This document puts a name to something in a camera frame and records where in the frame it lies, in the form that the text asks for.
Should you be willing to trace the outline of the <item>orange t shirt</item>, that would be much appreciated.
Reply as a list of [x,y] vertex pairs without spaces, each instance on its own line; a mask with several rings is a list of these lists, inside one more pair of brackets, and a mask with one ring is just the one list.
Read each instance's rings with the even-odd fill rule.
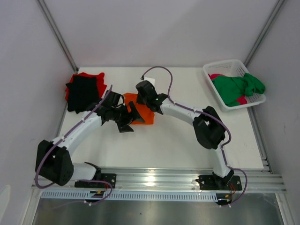
[[141,117],[145,120],[144,123],[133,121],[132,125],[153,125],[155,114],[152,112],[146,105],[140,104],[137,102],[138,94],[136,93],[125,93],[124,102],[129,112],[131,112],[131,108],[129,106],[129,102],[133,102],[137,111],[141,115]]

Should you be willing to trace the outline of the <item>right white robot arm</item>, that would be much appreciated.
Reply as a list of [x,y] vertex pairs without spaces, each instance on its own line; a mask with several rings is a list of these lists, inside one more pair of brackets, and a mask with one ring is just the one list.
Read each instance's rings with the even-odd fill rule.
[[226,128],[216,110],[208,106],[202,111],[198,111],[172,102],[168,95],[157,94],[153,84],[146,80],[139,82],[135,87],[139,100],[152,112],[177,118],[194,128],[198,143],[210,150],[215,186],[219,189],[229,186],[234,171],[228,167],[225,159],[222,144]]

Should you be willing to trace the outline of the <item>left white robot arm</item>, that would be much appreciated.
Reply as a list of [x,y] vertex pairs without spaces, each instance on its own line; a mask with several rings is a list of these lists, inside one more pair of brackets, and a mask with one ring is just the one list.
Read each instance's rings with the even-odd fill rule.
[[119,104],[122,97],[121,94],[107,91],[100,102],[88,106],[81,119],[64,135],[39,143],[35,168],[35,184],[38,188],[45,188],[39,184],[39,176],[59,186],[69,181],[85,181],[93,188],[101,184],[100,167],[92,163],[74,164],[71,157],[78,146],[105,122],[114,121],[121,133],[132,132],[130,124],[134,121],[145,122],[133,102],[129,102],[128,106]]

